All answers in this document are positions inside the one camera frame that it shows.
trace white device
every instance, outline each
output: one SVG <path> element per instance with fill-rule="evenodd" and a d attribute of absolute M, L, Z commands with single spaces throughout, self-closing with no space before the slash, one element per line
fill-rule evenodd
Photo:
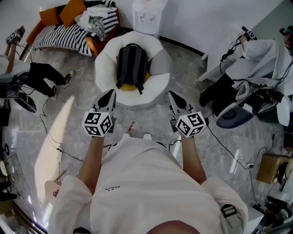
<path fill-rule="evenodd" d="M 103 137 L 112 127 L 112 120 L 108 112 L 86 112 L 82 126 L 89 136 Z"/>
<path fill-rule="evenodd" d="M 159 37 L 160 22 L 168 0 L 135 0 L 133 3 L 133 29 Z"/>
<path fill-rule="evenodd" d="M 176 128 L 186 137 L 199 134 L 204 126 L 206 126 L 206 122 L 201 112 L 182 115 L 176 124 Z"/>

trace black clip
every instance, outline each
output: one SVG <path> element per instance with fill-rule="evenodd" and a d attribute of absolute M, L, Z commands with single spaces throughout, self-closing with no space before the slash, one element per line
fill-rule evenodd
<path fill-rule="evenodd" d="M 237 214 L 235 206 L 230 204 L 223 205 L 221 212 L 223 213 L 224 218 Z"/>

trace orange pillow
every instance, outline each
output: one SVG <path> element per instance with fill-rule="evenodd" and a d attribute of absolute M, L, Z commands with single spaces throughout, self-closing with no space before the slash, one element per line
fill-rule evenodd
<path fill-rule="evenodd" d="M 57 13 L 57 7 L 40 11 L 40 17 L 42 24 L 46 25 L 57 25 L 61 23 L 60 17 Z"/>
<path fill-rule="evenodd" d="M 75 24 L 75 17 L 81 15 L 87 8 L 82 0 L 70 0 L 60 14 L 65 27 Z"/>

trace hand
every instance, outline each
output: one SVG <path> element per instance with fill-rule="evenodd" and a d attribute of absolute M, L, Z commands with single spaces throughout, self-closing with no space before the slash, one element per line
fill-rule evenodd
<path fill-rule="evenodd" d="M 14 38 L 13 41 L 12 41 L 13 44 L 18 44 L 19 42 L 20 42 L 20 40 L 17 37 Z"/>
<path fill-rule="evenodd" d="M 243 44 L 245 41 L 248 41 L 248 40 L 247 40 L 247 37 L 245 35 L 243 35 L 240 39 L 240 42 L 241 42 L 241 44 Z"/>

